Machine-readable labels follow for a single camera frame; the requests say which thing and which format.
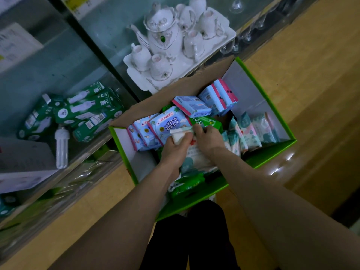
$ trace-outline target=teacup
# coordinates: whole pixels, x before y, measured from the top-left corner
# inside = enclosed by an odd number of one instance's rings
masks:
[[[206,0],[190,0],[189,6],[191,6],[196,14],[196,22],[199,21],[200,16],[206,10]]]
[[[151,59],[151,54],[147,48],[142,45],[134,45],[132,43],[131,55],[133,56],[136,70],[143,72],[150,69],[149,61]]]
[[[195,30],[187,32],[184,37],[184,55],[198,62],[204,51],[204,39],[200,32]]]
[[[216,35],[222,36],[224,30],[218,21],[218,17],[211,9],[207,9],[199,19],[201,33],[205,40],[212,39]]]
[[[156,81],[166,80],[171,76],[173,68],[167,58],[161,54],[155,54],[150,60],[150,74]]]
[[[193,8],[184,4],[178,4],[175,10],[178,13],[178,25],[183,33],[194,29],[196,14]]]

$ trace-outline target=person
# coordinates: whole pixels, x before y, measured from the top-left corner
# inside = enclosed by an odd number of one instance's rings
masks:
[[[282,270],[360,269],[360,239],[313,205],[272,182],[225,148],[219,131],[194,125],[197,143],[220,169]],[[50,267],[55,269],[239,269],[224,213],[211,202],[159,221],[169,185],[192,141],[169,137],[160,163]]]

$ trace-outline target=leg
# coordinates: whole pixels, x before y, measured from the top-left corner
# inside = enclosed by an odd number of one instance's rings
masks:
[[[240,269],[221,207],[202,201],[188,215],[190,269]]]
[[[188,221],[175,214],[156,223],[140,270],[185,270],[188,262]]]

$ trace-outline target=floor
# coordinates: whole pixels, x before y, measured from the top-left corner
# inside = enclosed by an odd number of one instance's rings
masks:
[[[261,169],[326,214],[360,187],[359,7],[360,0],[320,0],[246,61],[298,139]],[[132,188],[121,166],[0,270],[47,269]],[[275,269],[231,189],[217,202],[241,268]]]

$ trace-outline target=person's right hand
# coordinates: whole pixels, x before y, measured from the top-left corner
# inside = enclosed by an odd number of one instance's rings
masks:
[[[223,137],[218,129],[209,125],[203,129],[199,124],[193,126],[199,149],[210,158],[217,149],[225,148]]]

